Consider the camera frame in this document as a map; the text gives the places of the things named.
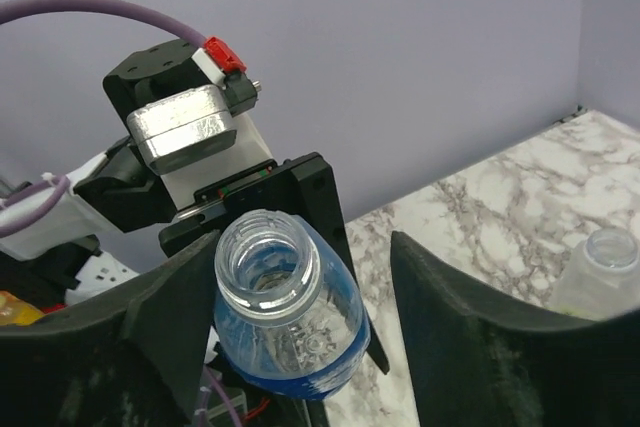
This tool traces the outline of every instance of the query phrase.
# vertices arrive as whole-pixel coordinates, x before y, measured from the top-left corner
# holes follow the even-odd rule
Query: marble countertop
[[[573,247],[609,226],[640,238],[640,133],[595,111],[350,222],[356,274],[391,372],[383,375],[365,357],[326,401],[330,425],[419,425],[389,268],[393,230],[496,289],[545,306]]]

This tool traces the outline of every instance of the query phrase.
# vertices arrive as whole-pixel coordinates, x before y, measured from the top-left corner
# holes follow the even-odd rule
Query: orange object
[[[20,300],[7,291],[0,291],[0,326],[29,325],[43,316],[44,314],[33,305]]]

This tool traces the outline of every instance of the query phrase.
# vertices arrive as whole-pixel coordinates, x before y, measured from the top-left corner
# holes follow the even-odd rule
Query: transparent bottle
[[[640,305],[640,251],[623,229],[602,229],[578,244],[554,286],[552,310],[601,320]]]
[[[249,383],[320,400],[353,375],[369,344],[358,288],[302,218],[254,210],[222,234],[214,317],[223,351]]]

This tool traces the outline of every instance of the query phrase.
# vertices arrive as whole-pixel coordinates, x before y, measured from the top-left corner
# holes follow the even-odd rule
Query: bottle neck
[[[220,237],[215,270],[224,300],[253,323],[287,323],[320,291],[318,249],[283,212],[254,210],[234,221]]]

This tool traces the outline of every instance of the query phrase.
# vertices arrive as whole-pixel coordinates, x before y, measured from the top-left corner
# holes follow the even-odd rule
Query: red wire
[[[245,416],[244,420],[248,421],[257,417],[262,412],[264,412],[267,407],[269,407],[270,403],[271,403],[271,399],[267,399],[266,397],[263,397],[262,400],[260,401],[260,404],[257,407],[247,412],[247,415]]]

